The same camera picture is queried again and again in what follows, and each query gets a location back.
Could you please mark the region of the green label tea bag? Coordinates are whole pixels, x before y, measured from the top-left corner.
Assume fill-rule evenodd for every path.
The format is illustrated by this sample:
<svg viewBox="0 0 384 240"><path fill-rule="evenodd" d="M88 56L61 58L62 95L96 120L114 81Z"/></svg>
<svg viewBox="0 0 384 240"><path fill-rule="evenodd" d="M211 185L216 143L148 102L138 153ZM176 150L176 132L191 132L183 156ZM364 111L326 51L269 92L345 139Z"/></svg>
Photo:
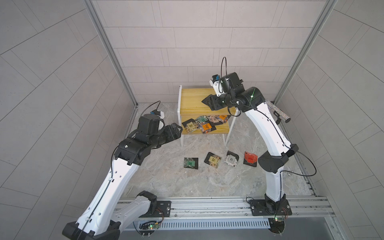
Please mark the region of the green label tea bag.
<svg viewBox="0 0 384 240"><path fill-rule="evenodd" d="M187 169L199 169L199 159L198 158L184 158L184 168Z"/></svg>

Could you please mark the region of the yellow label tea bag floor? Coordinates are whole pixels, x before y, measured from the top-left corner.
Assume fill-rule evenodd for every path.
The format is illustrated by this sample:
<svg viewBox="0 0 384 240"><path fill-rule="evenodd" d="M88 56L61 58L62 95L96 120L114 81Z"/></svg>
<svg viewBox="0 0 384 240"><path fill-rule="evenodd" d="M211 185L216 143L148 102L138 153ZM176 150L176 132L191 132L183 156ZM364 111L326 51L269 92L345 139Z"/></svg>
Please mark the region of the yellow label tea bag floor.
<svg viewBox="0 0 384 240"><path fill-rule="evenodd" d="M211 152L208 152L208 154L207 154L207 156L206 156L206 158L204 160L204 163L206 163L206 164L208 164L208 165L210 165L210 166L212 166L212 167L217 169L221 159L222 158L220 156L218 156L216 154L213 154Z"/></svg>

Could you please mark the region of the white label tea bag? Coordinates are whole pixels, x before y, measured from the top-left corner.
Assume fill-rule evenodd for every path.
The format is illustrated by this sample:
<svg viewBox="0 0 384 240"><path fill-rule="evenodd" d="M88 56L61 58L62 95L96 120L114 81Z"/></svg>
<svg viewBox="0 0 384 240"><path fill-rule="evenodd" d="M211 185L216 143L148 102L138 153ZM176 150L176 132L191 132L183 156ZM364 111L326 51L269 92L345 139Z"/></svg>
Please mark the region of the white label tea bag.
<svg viewBox="0 0 384 240"><path fill-rule="evenodd" d="M239 162L239 155L237 155L231 151L227 151L225 163L229 166L236 167L238 162Z"/></svg>

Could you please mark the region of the red tea bag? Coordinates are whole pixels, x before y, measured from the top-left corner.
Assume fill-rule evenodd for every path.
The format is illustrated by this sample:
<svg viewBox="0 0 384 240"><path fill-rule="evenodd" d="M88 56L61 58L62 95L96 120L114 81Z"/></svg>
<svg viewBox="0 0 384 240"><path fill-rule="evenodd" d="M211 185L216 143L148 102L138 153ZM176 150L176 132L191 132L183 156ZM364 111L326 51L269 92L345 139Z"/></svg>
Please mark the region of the red tea bag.
<svg viewBox="0 0 384 240"><path fill-rule="evenodd" d="M245 152L243 164L251 167L257 167L258 156L249 152Z"/></svg>

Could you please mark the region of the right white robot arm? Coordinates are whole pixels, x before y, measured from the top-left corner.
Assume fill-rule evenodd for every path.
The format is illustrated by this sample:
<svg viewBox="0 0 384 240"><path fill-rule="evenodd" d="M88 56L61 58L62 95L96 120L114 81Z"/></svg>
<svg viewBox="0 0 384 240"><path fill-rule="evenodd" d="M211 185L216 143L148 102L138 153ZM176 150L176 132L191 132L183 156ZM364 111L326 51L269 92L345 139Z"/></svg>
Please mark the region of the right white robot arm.
<svg viewBox="0 0 384 240"><path fill-rule="evenodd" d="M281 173L289 158L298 151L298 146L291 144L279 129L260 90L256 87L246 90L237 73L224 77L214 75L210 85L214 88L215 94L206 97L203 103L213 111L235 107L241 113L245 113L256 126L268 148L258 158L259 166L266 173L265 199L250 201L253 215L291 215L292 211L283 190Z"/></svg>

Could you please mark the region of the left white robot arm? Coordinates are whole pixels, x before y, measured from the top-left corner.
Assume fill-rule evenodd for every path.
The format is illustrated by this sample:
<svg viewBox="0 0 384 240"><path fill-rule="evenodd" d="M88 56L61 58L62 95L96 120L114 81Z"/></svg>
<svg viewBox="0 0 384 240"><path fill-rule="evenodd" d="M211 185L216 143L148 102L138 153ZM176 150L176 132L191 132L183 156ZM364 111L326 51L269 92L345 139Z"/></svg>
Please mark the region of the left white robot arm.
<svg viewBox="0 0 384 240"><path fill-rule="evenodd" d="M111 157L111 167L88 208L62 231L70 240L117 240L121 232L139 217L153 214L157 197L143 191L120 211L115 211L127 184L151 150L179 139L183 128L175 123L159 127L158 120L144 123L121 141Z"/></svg>

